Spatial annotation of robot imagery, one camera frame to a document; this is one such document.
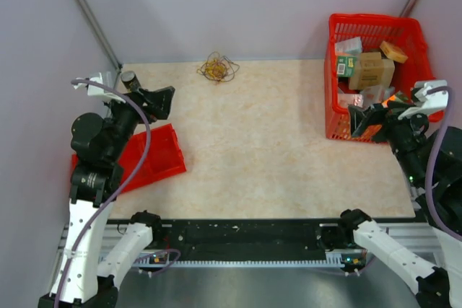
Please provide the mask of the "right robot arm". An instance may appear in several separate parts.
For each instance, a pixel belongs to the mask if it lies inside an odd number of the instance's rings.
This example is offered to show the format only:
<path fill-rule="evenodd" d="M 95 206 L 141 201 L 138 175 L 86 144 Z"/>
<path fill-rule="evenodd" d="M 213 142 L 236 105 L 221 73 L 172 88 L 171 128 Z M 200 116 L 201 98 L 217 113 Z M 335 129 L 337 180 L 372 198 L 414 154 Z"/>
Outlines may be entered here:
<path fill-rule="evenodd" d="M 338 241 L 358 246 L 393 271 L 415 296 L 420 307 L 461 306 L 461 130 L 442 124 L 428 135 L 428 117 L 398 102 L 368 109 L 349 106 L 351 135 L 360 137 L 378 126 L 374 142 L 386 142 L 410 186 L 423 190 L 417 202 L 438 242 L 441 261 L 433 263 L 407 242 L 387 233 L 360 209 L 341 213 Z"/>

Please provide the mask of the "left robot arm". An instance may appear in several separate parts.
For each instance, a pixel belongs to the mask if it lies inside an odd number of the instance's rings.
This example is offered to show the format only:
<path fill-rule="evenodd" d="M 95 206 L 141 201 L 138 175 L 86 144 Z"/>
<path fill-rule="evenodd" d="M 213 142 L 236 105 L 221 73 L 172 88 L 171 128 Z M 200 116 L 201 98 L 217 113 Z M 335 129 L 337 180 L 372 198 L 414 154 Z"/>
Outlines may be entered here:
<path fill-rule="evenodd" d="M 174 93 L 171 86 L 114 92 L 106 104 L 109 117 L 85 113 L 73 122 L 71 147 L 77 164 L 70 179 L 69 228 L 56 279 L 50 293 L 40 297 L 39 307 L 114 307 L 141 252 L 162 243 L 160 217 L 138 212 L 117 245 L 100 259 L 113 203 L 130 182 L 122 178 L 123 150 L 138 124 L 168 118 Z"/>

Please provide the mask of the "white red packet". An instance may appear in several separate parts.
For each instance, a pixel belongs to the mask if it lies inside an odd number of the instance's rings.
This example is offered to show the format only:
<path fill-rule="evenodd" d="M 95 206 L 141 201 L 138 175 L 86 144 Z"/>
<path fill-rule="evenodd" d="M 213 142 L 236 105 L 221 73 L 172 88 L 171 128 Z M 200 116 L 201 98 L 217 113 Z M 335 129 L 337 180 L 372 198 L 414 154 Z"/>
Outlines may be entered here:
<path fill-rule="evenodd" d="M 362 107 L 364 103 L 361 94 L 341 94 L 338 93 L 338 103 L 340 107 L 348 108 L 350 105 Z"/>

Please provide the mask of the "pale pink box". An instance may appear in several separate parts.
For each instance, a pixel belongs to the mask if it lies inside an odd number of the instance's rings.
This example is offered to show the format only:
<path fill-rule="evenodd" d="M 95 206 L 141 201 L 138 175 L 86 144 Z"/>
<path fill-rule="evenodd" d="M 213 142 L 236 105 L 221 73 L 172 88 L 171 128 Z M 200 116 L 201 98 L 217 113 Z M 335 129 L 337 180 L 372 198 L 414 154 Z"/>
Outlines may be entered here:
<path fill-rule="evenodd" d="M 363 98 L 363 105 L 380 103 L 383 101 L 385 88 L 382 85 L 366 87 L 360 94 Z"/>

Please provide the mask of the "black cylindrical can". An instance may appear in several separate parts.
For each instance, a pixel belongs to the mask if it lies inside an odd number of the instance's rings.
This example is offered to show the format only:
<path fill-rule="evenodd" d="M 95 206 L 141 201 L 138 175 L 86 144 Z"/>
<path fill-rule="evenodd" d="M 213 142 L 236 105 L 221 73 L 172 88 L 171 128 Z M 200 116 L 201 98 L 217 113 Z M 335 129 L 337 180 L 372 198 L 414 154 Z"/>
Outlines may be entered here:
<path fill-rule="evenodd" d="M 120 74 L 120 80 L 127 92 L 138 94 L 141 84 L 134 71 L 124 71 Z"/>

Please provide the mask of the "orange green box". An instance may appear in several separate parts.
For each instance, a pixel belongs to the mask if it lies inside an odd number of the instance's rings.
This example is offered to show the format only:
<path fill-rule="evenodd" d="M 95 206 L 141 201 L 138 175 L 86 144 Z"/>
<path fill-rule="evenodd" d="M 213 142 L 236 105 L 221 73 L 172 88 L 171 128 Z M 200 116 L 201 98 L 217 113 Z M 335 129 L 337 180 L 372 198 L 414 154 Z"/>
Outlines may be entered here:
<path fill-rule="evenodd" d="M 383 107 L 387 107 L 389 102 L 411 103 L 410 99 L 403 93 L 397 92 L 382 102 Z"/>

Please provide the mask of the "large brown cardboard box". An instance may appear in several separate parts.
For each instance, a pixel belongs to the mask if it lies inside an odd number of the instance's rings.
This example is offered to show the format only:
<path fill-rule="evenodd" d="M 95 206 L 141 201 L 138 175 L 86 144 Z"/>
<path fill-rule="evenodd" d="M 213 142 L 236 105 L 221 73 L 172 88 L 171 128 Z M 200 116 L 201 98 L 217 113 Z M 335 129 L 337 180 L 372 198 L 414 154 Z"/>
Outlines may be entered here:
<path fill-rule="evenodd" d="M 382 58 L 380 52 L 361 53 L 357 56 L 354 73 L 349 78 L 349 88 L 363 90 L 367 87 L 391 85 L 395 64 L 391 59 Z"/>

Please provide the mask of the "red plastic tray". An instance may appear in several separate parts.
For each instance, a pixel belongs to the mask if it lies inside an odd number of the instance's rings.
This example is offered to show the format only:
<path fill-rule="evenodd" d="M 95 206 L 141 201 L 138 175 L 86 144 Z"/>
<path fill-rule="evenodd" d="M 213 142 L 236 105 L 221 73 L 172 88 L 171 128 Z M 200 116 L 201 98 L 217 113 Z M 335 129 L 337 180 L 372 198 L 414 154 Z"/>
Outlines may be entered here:
<path fill-rule="evenodd" d="M 70 197 L 99 203 L 120 186 L 122 193 L 186 172 L 170 124 L 130 135 L 128 129 L 80 117 L 72 126 Z"/>

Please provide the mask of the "green small box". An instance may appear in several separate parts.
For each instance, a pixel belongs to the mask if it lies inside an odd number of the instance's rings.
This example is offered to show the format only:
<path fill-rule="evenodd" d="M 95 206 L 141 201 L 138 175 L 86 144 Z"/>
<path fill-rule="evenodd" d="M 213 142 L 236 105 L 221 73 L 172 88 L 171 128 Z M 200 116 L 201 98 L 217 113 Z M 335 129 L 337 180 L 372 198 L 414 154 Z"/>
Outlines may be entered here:
<path fill-rule="evenodd" d="M 351 78 L 357 62 L 357 56 L 341 54 L 336 57 L 336 75 L 338 77 Z"/>

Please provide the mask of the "white pastel box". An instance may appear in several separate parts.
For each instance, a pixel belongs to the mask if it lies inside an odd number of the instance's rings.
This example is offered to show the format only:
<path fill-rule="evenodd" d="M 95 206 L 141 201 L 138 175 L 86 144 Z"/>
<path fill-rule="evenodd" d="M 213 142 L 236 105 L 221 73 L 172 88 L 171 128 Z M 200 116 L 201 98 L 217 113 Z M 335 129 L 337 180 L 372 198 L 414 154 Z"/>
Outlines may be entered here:
<path fill-rule="evenodd" d="M 334 51 L 337 55 L 358 55 L 362 53 L 361 37 L 354 37 L 335 43 Z"/>

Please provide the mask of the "yellow orange small box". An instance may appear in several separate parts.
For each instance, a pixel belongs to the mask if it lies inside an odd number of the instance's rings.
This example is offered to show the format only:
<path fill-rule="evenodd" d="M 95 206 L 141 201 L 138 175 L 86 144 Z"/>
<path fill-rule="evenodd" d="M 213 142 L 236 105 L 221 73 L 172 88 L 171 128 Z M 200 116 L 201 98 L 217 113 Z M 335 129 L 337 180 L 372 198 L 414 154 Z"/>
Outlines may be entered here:
<path fill-rule="evenodd" d="M 380 44 L 380 51 L 383 58 L 392 60 L 395 63 L 406 63 L 406 61 L 409 59 L 409 57 L 401 48 L 399 48 L 397 45 L 389 43 L 388 41 L 383 41 Z"/>

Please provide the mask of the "red plastic basket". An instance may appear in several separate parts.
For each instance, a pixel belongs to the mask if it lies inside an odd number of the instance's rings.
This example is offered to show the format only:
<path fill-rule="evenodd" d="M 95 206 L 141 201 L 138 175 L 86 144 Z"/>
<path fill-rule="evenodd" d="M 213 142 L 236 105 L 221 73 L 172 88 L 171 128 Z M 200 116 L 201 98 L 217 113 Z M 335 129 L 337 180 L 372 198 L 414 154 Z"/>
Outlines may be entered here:
<path fill-rule="evenodd" d="M 339 104 L 339 90 L 353 93 L 347 83 L 339 81 L 336 74 L 337 42 L 360 37 L 364 51 L 380 49 L 387 41 L 398 46 L 408 56 L 405 63 L 399 63 L 391 85 L 397 92 L 411 96 L 411 89 L 417 81 L 434 78 L 427 57 L 427 43 L 420 24 L 412 18 L 392 17 L 383 14 L 332 14 L 328 20 L 328 41 L 324 60 L 325 134 L 326 138 L 351 141 L 349 113 Z"/>

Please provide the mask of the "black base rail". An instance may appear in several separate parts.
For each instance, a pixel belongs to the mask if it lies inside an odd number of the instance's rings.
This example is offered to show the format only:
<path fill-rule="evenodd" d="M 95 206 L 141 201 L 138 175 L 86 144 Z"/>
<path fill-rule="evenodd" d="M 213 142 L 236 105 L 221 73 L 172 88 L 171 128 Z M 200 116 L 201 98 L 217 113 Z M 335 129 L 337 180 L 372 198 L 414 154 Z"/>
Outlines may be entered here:
<path fill-rule="evenodd" d="M 347 242 L 334 219 L 165 219 L 136 256 L 143 268 L 160 267 L 180 251 L 178 267 L 361 268 L 370 251 Z"/>

